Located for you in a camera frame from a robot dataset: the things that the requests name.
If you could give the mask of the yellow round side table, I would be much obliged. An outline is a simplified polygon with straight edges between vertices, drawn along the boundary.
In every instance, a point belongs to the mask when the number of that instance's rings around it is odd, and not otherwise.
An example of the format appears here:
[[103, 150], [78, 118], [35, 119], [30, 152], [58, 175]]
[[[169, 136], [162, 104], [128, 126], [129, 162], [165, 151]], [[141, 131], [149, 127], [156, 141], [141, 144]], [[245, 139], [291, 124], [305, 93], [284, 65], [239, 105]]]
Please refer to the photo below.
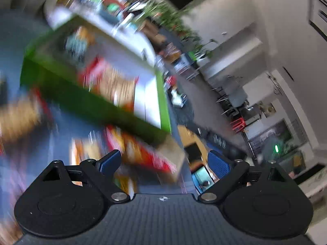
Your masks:
[[203, 141], [192, 131], [183, 125], [178, 125], [178, 132], [183, 148], [187, 155], [190, 170], [193, 172], [200, 166], [204, 166], [213, 175], [213, 171], [207, 164], [208, 149]]

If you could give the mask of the green cardboard box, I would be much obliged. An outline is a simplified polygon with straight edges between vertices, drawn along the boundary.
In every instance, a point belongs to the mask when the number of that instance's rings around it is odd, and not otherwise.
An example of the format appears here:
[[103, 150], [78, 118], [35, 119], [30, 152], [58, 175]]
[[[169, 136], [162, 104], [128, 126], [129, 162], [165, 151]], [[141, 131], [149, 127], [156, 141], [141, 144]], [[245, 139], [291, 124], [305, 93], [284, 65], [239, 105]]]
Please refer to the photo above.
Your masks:
[[162, 74], [104, 27], [75, 16], [30, 43], [20, 83], [99, 124], [149, 144], [171, 133]]

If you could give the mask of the red orange snack bag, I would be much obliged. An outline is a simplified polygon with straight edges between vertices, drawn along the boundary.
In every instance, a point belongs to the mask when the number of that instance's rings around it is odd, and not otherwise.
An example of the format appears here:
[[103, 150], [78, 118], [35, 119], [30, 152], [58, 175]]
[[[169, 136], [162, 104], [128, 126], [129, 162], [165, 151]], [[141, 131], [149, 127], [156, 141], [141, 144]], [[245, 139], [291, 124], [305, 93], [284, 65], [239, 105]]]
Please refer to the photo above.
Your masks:
[[163, 154], [120, 128], [112, 125], [106, 126], [104, 134], [108, 148], [119, 150], [123, 163], [162, 173], [173, 174], [177, 171], [176, 165]]

